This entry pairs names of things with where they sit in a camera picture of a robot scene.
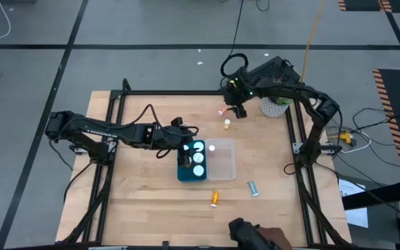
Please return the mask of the black aluminium table frame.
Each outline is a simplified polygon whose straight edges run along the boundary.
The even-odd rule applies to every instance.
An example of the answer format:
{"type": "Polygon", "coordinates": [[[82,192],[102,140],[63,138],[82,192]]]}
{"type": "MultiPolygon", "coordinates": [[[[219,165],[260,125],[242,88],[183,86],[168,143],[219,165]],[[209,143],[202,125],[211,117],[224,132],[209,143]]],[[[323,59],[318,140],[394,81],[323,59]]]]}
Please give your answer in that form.
{"type": "Polygon", "coordinates": [[[176,153],[158,159],[154,151],[120,145],[113,168],[101,241],[128,246],[231,247],[228,223],[241,217],[264,227],[279,227],[296,247],[307,244],[296,178],[291,175],[291,139],[310,131],[307,115],[267,118],[260,102],[245,104],[247,117],[224,130],[222,96],[212,91],[138,91],[126,95],[123,120],[168,124],[181,117],[199,127],[201,140],[231,138],[237,175],[231,181],[182,183],[176,173],[176,153]],[[251,196],[248,182],[259,195],[251,196]],[[219,192],[217,207],[210,205],[219,192]]]}

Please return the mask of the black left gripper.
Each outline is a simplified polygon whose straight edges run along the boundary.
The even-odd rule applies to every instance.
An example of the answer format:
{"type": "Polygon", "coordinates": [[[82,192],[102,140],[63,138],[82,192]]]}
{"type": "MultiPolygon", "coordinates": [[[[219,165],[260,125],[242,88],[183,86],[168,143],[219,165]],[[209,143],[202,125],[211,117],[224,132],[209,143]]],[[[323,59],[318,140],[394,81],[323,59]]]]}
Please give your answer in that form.
{"type": "MultiPolygon", "coordinates": [[[[181,117],[174,118],[170,126],[161,127],[161,130],[166,145],[159,151],[159,158],[164,158],[170,151],[179,150],[184,144],[193,142],[193,138],[197,136],[197,127],[184,125],[181,117]]],[[[191,148],[187,152],[191,156],[197,152],[197,148],[191,148]]]]}

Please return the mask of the white paper sheet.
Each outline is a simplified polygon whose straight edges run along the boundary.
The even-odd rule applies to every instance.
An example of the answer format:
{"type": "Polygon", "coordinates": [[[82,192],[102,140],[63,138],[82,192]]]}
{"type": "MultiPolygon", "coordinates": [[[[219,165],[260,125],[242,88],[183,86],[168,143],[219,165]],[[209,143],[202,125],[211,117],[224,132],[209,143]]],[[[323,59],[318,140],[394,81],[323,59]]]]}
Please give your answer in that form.
{"type": "MultiPolygon", "coordinates": [[[[346,181],[343,179],[340,179],[338,181],[338,185],[339,185],[341,197],[349,196],[352,194],[357,194],[357,193],[363,192],[365,190],[364,185],[352,183],[350,181],[346,181]]],[[[367,214],[366,208],[346,210],[345,215],[346,215],[348,224],[363,227],[363,228],[369,227],[368,214],[367,214]]]]}

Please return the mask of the potted succulent in patterned pot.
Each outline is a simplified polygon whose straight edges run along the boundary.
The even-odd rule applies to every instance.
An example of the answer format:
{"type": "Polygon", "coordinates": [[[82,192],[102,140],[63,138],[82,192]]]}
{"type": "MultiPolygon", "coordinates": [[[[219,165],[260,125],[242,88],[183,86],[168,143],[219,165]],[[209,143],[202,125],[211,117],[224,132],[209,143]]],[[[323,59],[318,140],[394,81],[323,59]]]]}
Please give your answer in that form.
{"type": "Polygon", "coordinates": [[[260,100],[260,110],[264,116],[276,118],[284,114],[291,103],[291,99],[284,97],[276,97],[274,100],[271,100],[269,97],[263,97],[260,100]]]}

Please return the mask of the black perforated computer case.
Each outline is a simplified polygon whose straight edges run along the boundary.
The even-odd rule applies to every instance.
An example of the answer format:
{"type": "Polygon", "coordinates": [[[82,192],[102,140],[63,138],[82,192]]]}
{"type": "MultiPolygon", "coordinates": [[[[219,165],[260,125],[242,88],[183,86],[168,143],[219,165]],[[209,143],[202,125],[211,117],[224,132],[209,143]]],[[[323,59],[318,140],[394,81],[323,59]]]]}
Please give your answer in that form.
{"type": "Polygon", "coordinates": [[[276,83],[296,85],[299,83],[300,75],[294,70],[294,65],[289,60],[276,56],[249,72],[251,79],[272,79],[276,83]]]}

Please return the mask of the blue plastic bin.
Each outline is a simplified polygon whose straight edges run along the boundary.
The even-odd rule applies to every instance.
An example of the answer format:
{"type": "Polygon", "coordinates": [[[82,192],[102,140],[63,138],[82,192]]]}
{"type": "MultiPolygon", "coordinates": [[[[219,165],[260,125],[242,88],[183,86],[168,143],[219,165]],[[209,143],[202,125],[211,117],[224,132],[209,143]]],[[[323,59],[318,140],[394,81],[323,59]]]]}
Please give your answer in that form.
{"type": "MultiPolygon", "coordinates": [[[[193,144],[196,141],[203,141],[203,140],[195,140],[187,144],[190,149],[193,148],[193,144]]],[[[188,151],[185,151],[183,149],[183,146],[177,151],[177,176],[180,182],[199,182],[206,180],[207,177],[206,143],[204,142],[204,144],[205,144],[204,150],[200,153],[204,155],[205,159],[201,164],[195,163],[192,159],[193,155],[190,156],[188,154],[188,151]],[[204,167],[205,172],[202,176],[195,176],[193,174],[192,169],[195,165],[201,165],[204,167]]]]}

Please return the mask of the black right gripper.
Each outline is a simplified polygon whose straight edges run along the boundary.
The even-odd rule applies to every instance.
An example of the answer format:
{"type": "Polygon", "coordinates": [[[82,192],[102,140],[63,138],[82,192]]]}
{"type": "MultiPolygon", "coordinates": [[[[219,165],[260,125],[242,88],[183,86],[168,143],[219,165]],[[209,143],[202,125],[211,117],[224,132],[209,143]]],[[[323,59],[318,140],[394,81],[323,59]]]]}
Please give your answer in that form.
{"type": "Polygon", "coordinates": [[[247,112],[242,105],[244,102],[255,97],[255,92],[251,84],[251,77],[245,68],[240,68],[235,73],[226,77],[224,86],[224,103],[228,107],[234,107],[235,116],[238,119],[247,117],[247,112]]]}

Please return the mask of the black metal beam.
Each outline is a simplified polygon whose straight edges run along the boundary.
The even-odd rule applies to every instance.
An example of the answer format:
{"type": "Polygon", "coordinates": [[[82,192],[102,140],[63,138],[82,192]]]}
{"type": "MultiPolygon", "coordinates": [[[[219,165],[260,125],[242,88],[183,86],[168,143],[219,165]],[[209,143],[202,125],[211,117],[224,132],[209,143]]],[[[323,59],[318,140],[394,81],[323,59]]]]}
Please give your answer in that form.
{"type": "Polygon", "coordinates": [[[345,210],[376,206],[400,201],[400,183],[342,197],[345,210]]]}

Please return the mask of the clear plastic bin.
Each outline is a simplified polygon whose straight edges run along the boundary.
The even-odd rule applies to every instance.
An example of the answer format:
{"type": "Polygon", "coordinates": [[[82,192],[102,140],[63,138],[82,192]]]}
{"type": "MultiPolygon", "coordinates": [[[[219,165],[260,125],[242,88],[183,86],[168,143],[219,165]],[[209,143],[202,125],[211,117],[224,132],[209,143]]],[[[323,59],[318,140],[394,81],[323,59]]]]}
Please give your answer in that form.
{"type": "Polygon", "coordinates": [[[208,139],[206,143],[207,178],[209,181],[231,181],[235,179],[235,147],[231,138],[208,139]],[[215,146],[214,154],[208,147],[215,146]]]}

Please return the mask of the person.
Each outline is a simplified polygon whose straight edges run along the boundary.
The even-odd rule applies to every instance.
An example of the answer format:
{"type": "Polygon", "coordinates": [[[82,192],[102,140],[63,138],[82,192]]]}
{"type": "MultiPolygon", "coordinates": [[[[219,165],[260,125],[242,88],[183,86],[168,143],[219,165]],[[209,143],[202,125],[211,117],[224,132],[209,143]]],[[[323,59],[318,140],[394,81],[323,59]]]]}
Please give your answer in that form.
{"type": "Polygon", "coordinates": [[[253,225],[239,217],[228,223],[230,237],[239,250],[292,250],[292,245],[280,228],[253,225]]]}

